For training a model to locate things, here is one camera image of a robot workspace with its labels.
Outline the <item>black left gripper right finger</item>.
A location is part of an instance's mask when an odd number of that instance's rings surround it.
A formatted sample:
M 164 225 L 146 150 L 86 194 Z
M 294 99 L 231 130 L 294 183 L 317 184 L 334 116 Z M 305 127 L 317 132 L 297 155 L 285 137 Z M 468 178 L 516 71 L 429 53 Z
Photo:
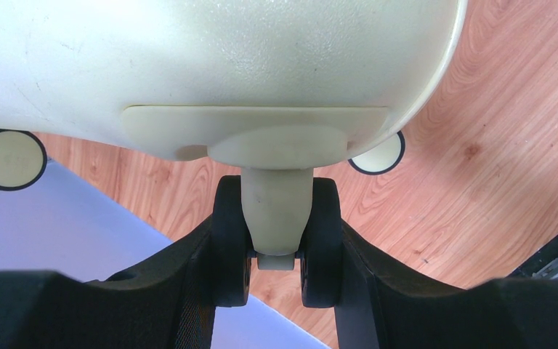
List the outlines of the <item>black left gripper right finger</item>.
M 461 289 L 341 226 L 341 348 L 558 348 L 558 280 L 494 278 Z

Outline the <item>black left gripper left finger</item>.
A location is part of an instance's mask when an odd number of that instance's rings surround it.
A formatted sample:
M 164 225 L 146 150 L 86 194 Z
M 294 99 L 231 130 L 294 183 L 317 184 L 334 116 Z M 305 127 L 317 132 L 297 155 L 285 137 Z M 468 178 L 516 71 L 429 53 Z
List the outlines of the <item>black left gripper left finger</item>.
M 209 348 L 210 220 L 104 281 L 0 270 L 0 348 Z

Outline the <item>cream suitcase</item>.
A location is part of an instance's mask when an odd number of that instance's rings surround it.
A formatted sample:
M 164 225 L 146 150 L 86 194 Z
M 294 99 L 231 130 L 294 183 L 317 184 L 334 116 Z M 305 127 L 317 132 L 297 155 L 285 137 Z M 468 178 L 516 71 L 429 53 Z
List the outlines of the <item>cream suitcase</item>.
M 339 196 L 315 169 L 390 151 L 450 64 L 465 1 L 0 1 L 0 190 L 36 182 L 37 132 L 238 167 L 214 207 L 214 301 L 250 260 L 302 300 L 341 290 Z

